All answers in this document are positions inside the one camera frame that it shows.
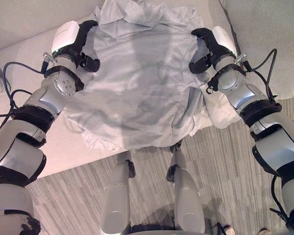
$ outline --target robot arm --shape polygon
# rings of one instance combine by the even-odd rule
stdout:
[[[206,28],[192,32],[203,39],[209,49],[204,59],[190,63],[191,72],[204,72],[213,65],[216,75],[208,82],[207,92],[220,91],[249,126],[256,144],[252,153],[268,173],[282,180],[282,197],[286,208],[286,225],[294,230],[294,122],[281,113],[282,106],[275,103],[246,82],[245,72],[234,54],[219,45],[212,31]],[[243,64],[250,68],[248,61]]]
[[[0,129],[0,235],[36,235],[40,223],[33,218],[33,204],[25,186],[42,172],[46,157],[39,149],[46,142],[46,133],[75,92],[84,84],[76,76],[78,66],[96,72],[99,60],[86,56],[82,47],[95,21],[80,25],[68,22],[55,35],[51,56],[45,55],[53,67],[45,72],[41,88],[23,107],[17,109]]]

